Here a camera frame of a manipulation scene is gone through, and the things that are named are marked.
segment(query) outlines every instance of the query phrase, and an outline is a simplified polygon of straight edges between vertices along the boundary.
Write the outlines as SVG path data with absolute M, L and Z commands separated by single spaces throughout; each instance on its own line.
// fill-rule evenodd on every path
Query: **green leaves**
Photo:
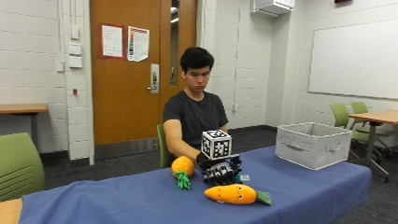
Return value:
M 267 204 L 267 205 L 269 205 L 269 206 L 273 205 L 272 196 L 271 196 L 271 193 L 268 193 L 268 192 L 257 191 L 257 192 L 256 192 L 256 199 L 257 199 L 261 203 L 264 203 L 264 204 Z
M 180 189 L 191 189 L 191 182 L 185 172 L 173 173 L 177 178 L 177 186 Z

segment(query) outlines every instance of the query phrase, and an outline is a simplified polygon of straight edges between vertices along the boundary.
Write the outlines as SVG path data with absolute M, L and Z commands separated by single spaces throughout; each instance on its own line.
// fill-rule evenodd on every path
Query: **table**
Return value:
M 16 224 L 20 220 L 23 200 L 15 199 L 0 203 L 0 224 Z
M 197 167 L 192 190 L 181 190 L 171 169 L 103 181 L 79 181 L 23 197 L 20 223 L 332 223 L 369 195 L 370 168 L 339 162 L 319 171 L 275 155 L 275 147 L 241 153 L 248 186 L 271 192 L 273 206 L 217 203 L 203 192 Z
M 373 152 L 373 144 L 374 144 L 374 137 L 376 137 L 376 127 L 382 125 L 384 123 L 397 125 L 398 110 L 384 110 L 384 111 L 369 112 L 364 114 L 353 114 L 350 115 L 350 118 L 364 119 L 370 122 L 370 139 L 369 139 L 369 145 L 366 151 L 366 158 L 362 158 L 353 162 L 368 165 L 370 169 L 380 176 L 382 176 L 382 181 L 389 182 L 389 172 L 372 159 L 372 152 Z
M 48 112 L 47 105 L 0 105 L 0 114 L 12 114 L 19 116 L 30 116 L 31 138 L 38 145 L 38 114 Z

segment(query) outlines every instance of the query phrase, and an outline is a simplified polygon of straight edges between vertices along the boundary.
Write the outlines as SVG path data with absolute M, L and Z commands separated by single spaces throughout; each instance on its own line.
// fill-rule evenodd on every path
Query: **carrot plush toy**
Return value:
M 267 205 L 273 205 L 269 193 L 255 191 L 241 184 L 212 187 L 204 191 L 204 194 L 220 203 L 248 204 L 260 201 Z

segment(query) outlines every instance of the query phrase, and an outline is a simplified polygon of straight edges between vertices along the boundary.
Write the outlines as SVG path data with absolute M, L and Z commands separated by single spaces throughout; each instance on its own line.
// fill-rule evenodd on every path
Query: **wall outlet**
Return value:
M 84 67 L 84 58 L 80 56 L 70 56 L 70 67 L 83 68 Z
M 237 111 L 237 104 L 233 104 L 233 112 Z
M 76 40 L 80 38 L 80 29 L 76 25 L 71 27 L 71 38 Z
M 70 44 L 70 54 L 83 55 L 83 45 L 71 43 Z
M 58 69 L 58 72 L 66 72 L 66 63 L 58 61 L 56 62 L 56 69 Z

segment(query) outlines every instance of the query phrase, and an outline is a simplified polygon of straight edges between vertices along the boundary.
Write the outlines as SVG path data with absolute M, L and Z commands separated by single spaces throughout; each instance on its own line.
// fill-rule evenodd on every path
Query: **door handle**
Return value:
M 160 65 L 156 63 L 151 63 L 149 87 L 147 88 L 151 93 L 160 93 L 160 81 Z

